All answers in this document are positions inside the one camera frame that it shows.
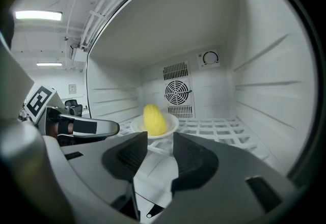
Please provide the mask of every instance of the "vent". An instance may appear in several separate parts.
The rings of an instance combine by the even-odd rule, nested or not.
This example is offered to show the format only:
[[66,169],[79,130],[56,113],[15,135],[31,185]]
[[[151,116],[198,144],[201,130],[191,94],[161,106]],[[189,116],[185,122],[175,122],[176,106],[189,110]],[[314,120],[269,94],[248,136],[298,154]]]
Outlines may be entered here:
[[186,83],[176,80],[165,88],[165,97],[171,104],[180,105],[188,99],[190,92]]
[[193,118],[193,108],[188,106],[170,106],[168,112],[177,118]]
[[164,80],[170,80],[178,77],[188,76],[188,61],[163,67]]

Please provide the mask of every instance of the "chair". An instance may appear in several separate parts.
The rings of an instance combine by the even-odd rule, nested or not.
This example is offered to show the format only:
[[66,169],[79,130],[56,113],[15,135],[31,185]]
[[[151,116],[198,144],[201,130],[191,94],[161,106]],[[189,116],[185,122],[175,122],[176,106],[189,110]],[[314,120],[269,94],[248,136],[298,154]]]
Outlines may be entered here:
[[75,106],[71,106],[70,113],[72,116],[82,116],[83,113],[83,105],[78,104]]
[[65,102],[65,106],[75,106],[75,105],[78,105],[76,99],[70,99]]

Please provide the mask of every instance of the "white plate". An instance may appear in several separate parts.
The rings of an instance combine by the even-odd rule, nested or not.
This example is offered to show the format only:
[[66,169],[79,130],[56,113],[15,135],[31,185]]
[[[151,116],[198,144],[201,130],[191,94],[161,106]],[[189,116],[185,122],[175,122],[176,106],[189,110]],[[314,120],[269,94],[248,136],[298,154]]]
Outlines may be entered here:
[[[179,127],[179,120],[172,114],[162,114],[165,123],[167,124],[167,131],[161,135],[147,135],[149,139],[158,139],[169,136],[175,132]],[[130,128],[133,132],[144,132],[147,131],[144,125],[144,116],[138,116],[130,124]]]

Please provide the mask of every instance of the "ceiling light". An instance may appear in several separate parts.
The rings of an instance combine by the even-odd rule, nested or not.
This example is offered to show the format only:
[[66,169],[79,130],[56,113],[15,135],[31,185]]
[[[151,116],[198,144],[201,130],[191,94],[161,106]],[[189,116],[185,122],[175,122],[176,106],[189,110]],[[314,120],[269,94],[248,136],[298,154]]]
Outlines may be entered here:
[[62,66],[62,63],[36,63],[38,66]]
[[16,11],[17,19],[51,19],[51,20],[61,20],[61,12],[53,11],[37,11],[37,10],[27,10],[27,11]]

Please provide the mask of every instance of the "ceiling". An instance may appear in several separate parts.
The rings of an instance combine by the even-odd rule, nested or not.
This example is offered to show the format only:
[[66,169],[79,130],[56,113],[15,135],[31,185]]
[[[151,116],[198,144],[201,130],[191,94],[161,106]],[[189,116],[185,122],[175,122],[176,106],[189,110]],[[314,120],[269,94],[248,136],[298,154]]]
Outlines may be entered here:
[[91,58],[145,66],[179,51],[223,44],[236,0],[132,0],[98,38]]
[[48,67],[37,67],[37,62],[63,63],[62,67],[52,69],[82,69],[83,63],[75,63],[68,58],[69,49],[71,44],[79,43],[90,15],[89,12],[95,8],[98,1],[17,0],[13,8],[14,12],[21,10],[60,11],[63,16],[61,21],[15,19],[15,33],[11,50],[16,60],[25,70],[48,69]]

